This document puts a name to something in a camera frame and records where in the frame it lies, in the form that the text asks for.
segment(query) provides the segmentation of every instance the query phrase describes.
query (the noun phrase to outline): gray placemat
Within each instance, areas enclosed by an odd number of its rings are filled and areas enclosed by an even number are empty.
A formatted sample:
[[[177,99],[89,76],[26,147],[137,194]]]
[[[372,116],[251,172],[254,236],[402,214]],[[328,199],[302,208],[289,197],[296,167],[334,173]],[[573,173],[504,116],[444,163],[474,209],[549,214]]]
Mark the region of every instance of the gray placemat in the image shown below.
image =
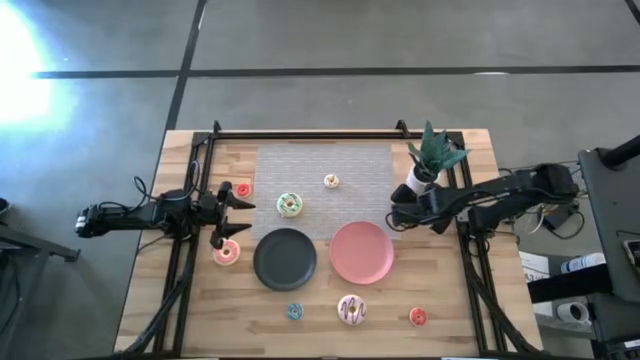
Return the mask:
[[[327,174],[338,176],[337,189],[324,186]],[[370,221],[397,238],[384,220],[391,210],[392,191],[389,145],[261,145],[253,194],[253,238],[260,240],[275,229],[289,227],[312,239],[331,239],[341,226],[356,220]],[[283,218],[276,210],[276,201],[285,192],[302,198],[302,212],[295,218]]]

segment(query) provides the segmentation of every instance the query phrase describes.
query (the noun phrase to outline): wooden table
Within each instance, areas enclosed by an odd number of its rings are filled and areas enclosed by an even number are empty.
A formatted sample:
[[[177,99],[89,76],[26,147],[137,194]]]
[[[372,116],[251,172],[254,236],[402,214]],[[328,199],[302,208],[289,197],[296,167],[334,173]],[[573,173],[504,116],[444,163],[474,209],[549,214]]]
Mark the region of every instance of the wooden table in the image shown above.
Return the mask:
[[[484,129],[458,131],[463,132],[467,148],[472,149],[469,165],[473,182],[497,177],[489,132]],[[192,135],[193,131],[167,133],[153,187],[155,195],[182,187]],[[327,146],[331,143],[388,143],[393,154],[394,185],[404,181],[412,165],[404,140],[224,140],[216,141],[210,187],[215,192],[220,183],[227,180],[234,184],[253,183],[259,145],[286,142],[321,142]],[[231,222],[251,223],[252,219],[253,210],[230,212]],[[200,239],[183,356],[477,354],[460,248],[453,225],[443,235],[426,227],[402,233],[401,238],[394,241],[395,262],[390,273],[369,286],[353,285],[338,276],[329,261],[330,239],[313,239],[318,254],[315,275],[301,289],[286,293],[271,291],[256,278],[252,259],[257,239],[252,238],[250,231],[234,237],[242,247],[242,254],[236,264],[227,268],[216,265],[211,258],[210,231],[203,229]],[[155,231],[144,232],[141,245],[158,236]],[[541,348],[515,239],[502,235],[490,241],[489,258],[498,301],[525,338]],[[116,350],[128,346],[159,307],[170,249],[170,241],[161,241],[138,255]],[[360,326],[349,327],[337,317],[337,302],[346,294],[357,294],[368,304],[367,320]],[[287,320],[286,307],[290,303],[303,304],[302,321]],[[423,307],[427,311],[429,322],[425,326],[411,326],[408,313],[412,307]],[[173,338],[173,320],[169,320],[167,339]],[[491,346],[489,315],[484,307],[483,320],[490,348],[494,348]]]

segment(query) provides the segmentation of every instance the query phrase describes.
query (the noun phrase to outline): donut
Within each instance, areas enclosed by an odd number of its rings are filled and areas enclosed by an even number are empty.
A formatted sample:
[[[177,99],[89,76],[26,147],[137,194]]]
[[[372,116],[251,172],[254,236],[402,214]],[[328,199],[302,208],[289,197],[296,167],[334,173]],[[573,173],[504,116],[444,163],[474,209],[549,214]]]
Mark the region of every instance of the donut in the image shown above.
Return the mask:
[[[329,189],[335,189],[338,187],[338,185],[340,185],[340,179],[338,179],[338,177],[334,174],[329,174],[324,177],[324,186],[328,187]]]
[[[302,198],[294,193],[284,193],[276,204],[278,212],[283,217],[295,217],[302,211]]]
[[[224,240],[222,249],[213,249],[211,253],[213,255],[213,261],[218,263],[218,265],[233,265],[240,258],[240,245],[231,239],[226,239]]]
[[[338,302],[338,316],[348,325],[358,325],[367,317],[367,304],[358,295],[347,295]]]
[[[287,318],[289,320],[300,320],[304,315],[304,308],[300,304],[289,304],[287,307]]]
[[[409,311],[409,321],[413,326],[422,326],[427,322],[427,313],[422,308],[413,308]]]
[[[240,184],[236,187],[236,195],[239,197],[247,197],[251,194],[251,186],[249,184]]]

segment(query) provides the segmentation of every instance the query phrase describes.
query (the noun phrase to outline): pink frosted donut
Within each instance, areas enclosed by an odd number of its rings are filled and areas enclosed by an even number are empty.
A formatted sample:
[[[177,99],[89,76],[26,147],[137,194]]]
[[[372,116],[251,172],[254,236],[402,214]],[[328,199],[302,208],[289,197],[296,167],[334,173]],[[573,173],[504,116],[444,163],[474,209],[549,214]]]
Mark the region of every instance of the pink frosted donut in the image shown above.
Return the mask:
[[[234,264],[240,258],[240,245],[237,242],[228,239],[224,241],[222,249],[213,249],[213,261],[222,266]]]
[[[358,325],[367,316],[367,304],[357,295],[347,295],[338,303],[338,316],[348,325]]]

